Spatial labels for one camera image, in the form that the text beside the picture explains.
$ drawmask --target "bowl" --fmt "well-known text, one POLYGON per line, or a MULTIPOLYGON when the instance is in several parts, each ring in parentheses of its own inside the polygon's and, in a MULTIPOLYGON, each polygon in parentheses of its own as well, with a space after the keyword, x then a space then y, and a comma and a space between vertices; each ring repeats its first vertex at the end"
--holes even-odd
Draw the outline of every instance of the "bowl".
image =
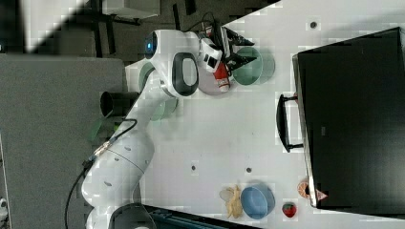
POLYGON ((241 85, 255 85, 267 82, 274 74, 275 62, 265 48, 243 47, 237 51, 240 56, 257 57, 252 62, 232 71, 233 79, 241 85))
POLYGON ((245 213, 252 219, 262 219, 275 206, 274 195, 265 184, 255 184, 241 193, 241 203, 245 213))

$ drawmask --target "blue bowl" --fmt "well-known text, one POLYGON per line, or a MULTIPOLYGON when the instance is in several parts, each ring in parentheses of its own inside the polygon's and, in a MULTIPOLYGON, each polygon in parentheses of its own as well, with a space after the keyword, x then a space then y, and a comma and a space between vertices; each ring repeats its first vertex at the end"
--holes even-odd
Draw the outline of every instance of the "blue bowl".
POLYGON ((255 184, 245 188, 241 194, 242 207, 252 219, 262 219, 275 206, 274 195, 265 184, 255 184))

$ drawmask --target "screw hole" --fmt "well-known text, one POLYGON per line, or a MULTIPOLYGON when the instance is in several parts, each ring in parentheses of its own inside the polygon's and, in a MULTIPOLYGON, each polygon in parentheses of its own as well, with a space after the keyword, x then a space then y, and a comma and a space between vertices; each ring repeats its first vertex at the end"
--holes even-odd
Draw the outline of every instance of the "screw hole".
POLYGON ((311 27, 312 29, 315 29, 317 26, 318 26, 318 24, 317 24, 316 22, 311 22, 311 23, 310 23, 310 27, 311 27))

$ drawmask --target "gray panel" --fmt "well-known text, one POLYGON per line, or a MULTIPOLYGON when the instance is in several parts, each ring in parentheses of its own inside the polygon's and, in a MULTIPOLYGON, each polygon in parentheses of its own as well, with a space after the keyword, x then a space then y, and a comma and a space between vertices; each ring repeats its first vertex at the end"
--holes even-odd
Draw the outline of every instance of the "gray panel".
MULTIPOLYGON (((0 130, 11 228, 63 228, 67 195, 100 117, 99 96, 122 91, 115 59, 0 56, 0 130)), ((70 228, 84 228, 91 210, 79 188, 70 228)))

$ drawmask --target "small red object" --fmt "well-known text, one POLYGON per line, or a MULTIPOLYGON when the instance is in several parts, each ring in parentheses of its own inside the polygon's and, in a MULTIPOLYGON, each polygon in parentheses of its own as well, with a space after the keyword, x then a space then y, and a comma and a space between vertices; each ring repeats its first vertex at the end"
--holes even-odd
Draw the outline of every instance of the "small red object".
POLYGON ((294 203, 286 203, 283 205, 283 213, 286 215, 288 218, 292 218, 295 216, 295 213, 297 212, 297 207, 295 206, 294 203))
POLYGON ((225 93, 229 90, 229 79, 227 75, 226 66, 223 62, 218 65, 217 71, 214 72, 215 79, 217 80, 218 87, 221 92, 225 93))

